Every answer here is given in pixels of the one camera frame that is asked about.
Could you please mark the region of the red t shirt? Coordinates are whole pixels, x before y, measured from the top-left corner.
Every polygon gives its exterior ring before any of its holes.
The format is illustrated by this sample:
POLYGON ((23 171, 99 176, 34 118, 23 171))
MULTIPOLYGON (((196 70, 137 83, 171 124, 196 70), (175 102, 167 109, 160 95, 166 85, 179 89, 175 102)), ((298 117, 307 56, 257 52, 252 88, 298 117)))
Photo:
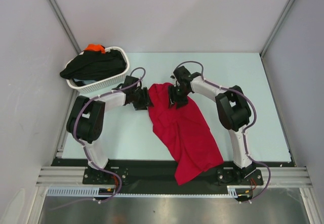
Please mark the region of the red t shirt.
POLYGON ((171 83, 155 83, 149 90, 153 103, 148 108, 152 130, 167 147, 178 166, 175 179, 183 185, 224 160, 197 104, 188 100, 181 108, 169 106, 171 83))

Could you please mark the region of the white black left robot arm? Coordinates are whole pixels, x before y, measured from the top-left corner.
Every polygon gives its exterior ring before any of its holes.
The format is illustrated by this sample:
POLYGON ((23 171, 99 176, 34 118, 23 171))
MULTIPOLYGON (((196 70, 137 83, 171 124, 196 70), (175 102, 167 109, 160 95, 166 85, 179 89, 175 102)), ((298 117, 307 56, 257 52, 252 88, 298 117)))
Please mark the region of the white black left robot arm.
POLYGON ((78 96, 66 124, 67 132, 81 144, 88 165, 95 169, 95 179, 103 184, 112 177, 112 171, 106 167, 108 157, 97 141, 103 131, 104 114, 127 104, 132 104, 135 110, 147 110, 153 105, 148 88, 142 86, 139 78, 127 76, 111 91, 93 98, 78 96))

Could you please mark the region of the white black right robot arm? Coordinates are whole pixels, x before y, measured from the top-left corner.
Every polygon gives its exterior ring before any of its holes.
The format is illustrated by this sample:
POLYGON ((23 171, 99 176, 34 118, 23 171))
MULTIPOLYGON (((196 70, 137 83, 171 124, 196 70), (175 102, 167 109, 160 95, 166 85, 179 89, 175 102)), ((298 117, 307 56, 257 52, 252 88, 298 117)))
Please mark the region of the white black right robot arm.
POLYGON ((178 66, 173 77, 176 82, 168 87, 169 106, 177 109, 188 104, 188 95, 198 93, 216 103, 218 118, 222 126, 228 130, 232 149, 234 180, 246 184, 252 178, 256 164, 252 160, 247 142, 247 129, 250 117, 255 113, 251 101, 237 85, 226 88, 203 78, 199 72, 190 73, 184 66, 178 66))

